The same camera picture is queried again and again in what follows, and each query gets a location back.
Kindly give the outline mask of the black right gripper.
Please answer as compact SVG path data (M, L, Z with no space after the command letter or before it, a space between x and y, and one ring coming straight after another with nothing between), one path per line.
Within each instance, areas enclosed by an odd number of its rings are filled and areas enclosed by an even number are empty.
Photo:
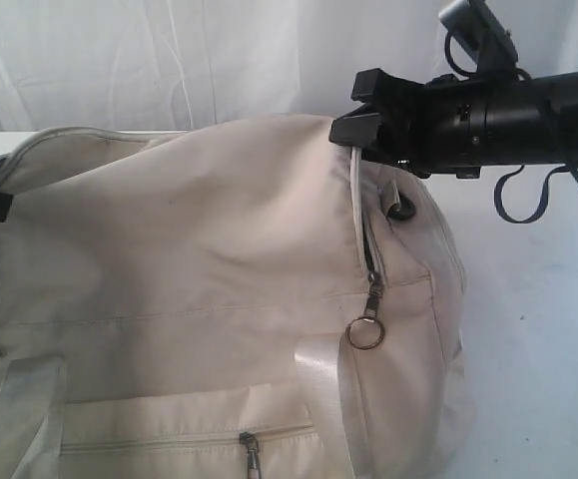
M350 98L376 112L351 112L335 119L328 139L367 150L370 162L420 178L454 175L478 178L485 144L485 113L492 86L459 81L452 74L426 84L380 69L358 72Z

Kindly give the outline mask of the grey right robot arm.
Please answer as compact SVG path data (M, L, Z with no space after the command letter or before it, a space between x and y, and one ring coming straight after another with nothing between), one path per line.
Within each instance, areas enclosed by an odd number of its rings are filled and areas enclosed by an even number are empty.
M561 165L556 141L578 168L578 72L532 83L447 74L419 84L372 69L357 73L351 97L360 106L332 122L330 141L422 179Z

